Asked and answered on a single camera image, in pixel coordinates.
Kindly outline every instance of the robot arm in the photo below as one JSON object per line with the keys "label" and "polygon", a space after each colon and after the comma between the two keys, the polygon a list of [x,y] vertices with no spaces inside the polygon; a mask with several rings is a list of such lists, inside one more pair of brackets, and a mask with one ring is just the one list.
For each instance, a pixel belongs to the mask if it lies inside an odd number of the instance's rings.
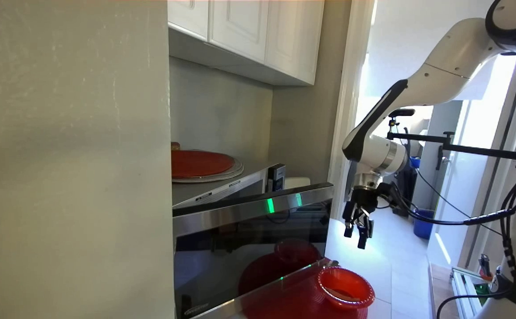
{"label": "robot arm", "polygon": [[345,202],[343,236],[359,229],[358,246],[370,234],[368,213],[377,204],[381,175],[397,172],[405,151],[397,142],[372,135],[381,121],[402,106],[432,106],[451,99],[476,73],[483,60],[498,53],[516,53],[516,2],[494,0],[487,18],[455,23],[434,46],[421,67],[407,80],[393,83],[366,117],[345,136],[343,156],[356,163],[349,202]]}

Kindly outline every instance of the black cable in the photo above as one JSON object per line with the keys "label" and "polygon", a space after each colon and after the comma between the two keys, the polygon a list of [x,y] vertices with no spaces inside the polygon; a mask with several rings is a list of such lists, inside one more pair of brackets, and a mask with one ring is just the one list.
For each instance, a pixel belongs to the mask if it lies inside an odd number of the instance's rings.
{"label": "black cable", "polygon": [[494,213],[487,213],[487,214],[480,214],[480,216],[475,216],[475,218],[467,218],[467,220],[460,220],[460,222],[451,222],[451,220],[434,220],[434,218],[427,218],[427,216],[421,216],[421,214],[416,214],[416,213],[411,213],[412,218],[418,218],[418,220],[423,220],[423,222],[428,222],[428,223],[437,223],[437,225],[480,225],[480,223],[487,223],[487,222],[496,222],[496,220],[505,220],[508,216],[512,216],[516,213],[516,204],[514,204],[514,199],[516,199],[516,183],[514,186],[508,190],[503,204],[501,204],[501,211],[494,211]]}
{"label": "black cable", "polygon": [[489,296],[476,296],[476,294],[459,294],[459,296],[450,296],[439,303],[436,308],[436,319],[439,319],[441,308],[450,303],[451,300],[462,300],[462,298],[489,298]]}
{"label": "black cable", "polygon": [[400,204],[402,204],[405,209],[414,207],[414,211],[418,211],[418,207],[414,206],[412,200],[405,202],[404,193],[402,193],[402,190],[400,190],[397,184],[391,184],[391,186],[393,186],[393,191],[398,193],[398,200],[400,200]]}
{"label": "black cable", "polygon": [[[448,202],[420,172],[416,172],[416,175],[444,202],[448,204],[451,209],[455,209],[457,213],[464,214],[466,218],[471,218],[467,213],[464,213],[462,209],[455,207],[451,202]],[[501,236],[501,232],[487,227],[487,225],[478,225],[478,227],[483,227],[487,229],[489,232],[494,232],[498,236]]]}

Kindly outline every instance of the cable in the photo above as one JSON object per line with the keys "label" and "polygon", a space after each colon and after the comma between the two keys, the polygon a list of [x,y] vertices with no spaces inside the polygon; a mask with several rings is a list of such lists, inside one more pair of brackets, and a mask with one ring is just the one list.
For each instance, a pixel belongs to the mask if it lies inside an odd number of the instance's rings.
{"label": "cable", "polygon": [[[416,175],[444,202],[444,204],[448,204],[453,211],[457,211],[457,213],[460,213],[460,214],[464,214],[466,218],[471,218],[467,213],[464,213],[462,209],[459,209],[459,207],[455,207],[450,200],[446,200],[418,170],[416,170]],[[498,236],[501,236],[501,232],[498,232],[498,230],[494,230],[494,229],[490,229],[490,227],[487,227],[487,225],[480,225],[480,227],[483,227],[483,229],[487,229],[489,232],[494,232],[494,234],[498,234]]]}
{"label": "cable", "polygon": [[441,308],[450,303],[451,300],[462,300],[462,298],[489,298],[489,296],[476,296],[476,294],[459,294],[459,296],[450,296],[446,300],[443,300],[436,310],[436,319],[439,319]]}
{"label": "cable", "polygon": [[467,220],[460,220],[460,222],[451,222],[451,220],[434,220],[434,218],[427,218],[427,216],[421,216],[421,214],[416,214],[416,213],[411,213],[412,218],[418,218],[418,220],[423,220],[423,222],[428,222],[428,223],[437,223],[437,225],[482,225],[482,223],[487,223],[487,222],[496,222],[496,220],[505,220],[505,237],[508,237],[508,225],[510,225],[510,216],[516,213],[516,183],[514,186],[508,190],[503,204],[501,204],[501,211],[494,211],[494,213],[487,213],[487,214],[480,214],[480,216],[475,216],[475,218],[467,218]]}

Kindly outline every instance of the upper cabinet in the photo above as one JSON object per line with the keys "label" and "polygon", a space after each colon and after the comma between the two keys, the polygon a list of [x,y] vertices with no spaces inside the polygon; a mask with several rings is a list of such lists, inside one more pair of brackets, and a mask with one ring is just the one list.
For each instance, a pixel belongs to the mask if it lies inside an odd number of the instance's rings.
{"label": "upper cabinet", "polygon": [[201,41],[207,41],[207,12],[207,0],[168,0],[168,25]]}
{"label": "upper cabinet", "polygon": [[209,43],[264,62],[267,41],[267,2],[212,0]]}
{"label": "upper cabinet", "polygon": [[265,64],[313,83],[322,12],[320,0],[269,2]]}
{"label": "upper cabinet", "polygon": [[170,55],[271,85],[313,83],[322,11],[322,0],[170,0]]}

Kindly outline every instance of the white wall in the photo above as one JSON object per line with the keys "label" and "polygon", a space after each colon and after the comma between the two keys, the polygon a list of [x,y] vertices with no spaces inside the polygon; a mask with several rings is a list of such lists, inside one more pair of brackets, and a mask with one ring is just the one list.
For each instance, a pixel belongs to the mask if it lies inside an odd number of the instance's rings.
{"label": "white wall", "polygon": [[379,97],[411,76],[459,20],[483,18],[489,0],[377,0],[361,96]]}
{"label": "white wall", "polygon": [[349,183],[349,161],[342,154],[343,138],[354,128],[358,113],[358,94],[361,67],[366,55],[370,18],[375,0],[352,2],[345,32],[345,48],[342,57],[342,74],[338,103],[333,124],[327,181],[334,186],[331,216],[340,218],[343,209],[345,184]]}
{"label": "white wall", "polygon": [[256,82],[170,58],[171,140],[217,151],[248,168],[267,161],[272,90]]}
{"label": "white wall", "polygon": [[0,317],[173,317],[161,0],[0,0]]}
{"label": "white wall", "polygon": [[315,85],[276,89],[272,97],[269,160],[313,183],[327,181],[349,7],[347,0],[324,0]]}
{"label": "white wall", "polygon": [[[432,117],[427,128],[425,135],[443,135],[444,131],[455,131],[457,121],[460,112],[460,101],[448,101],[444,105],[439,105],[432,110]],[[420,154],[420,175],[434,188],[439,190],[444,170],[448,167],[448,152],[437,152],[439,144],[423,144],[421,154]],[[434,190],[420,177],[416,177],[414,190],[412,190],[412,204],[418,209],[428,209],[434,211],[437,195]]]}

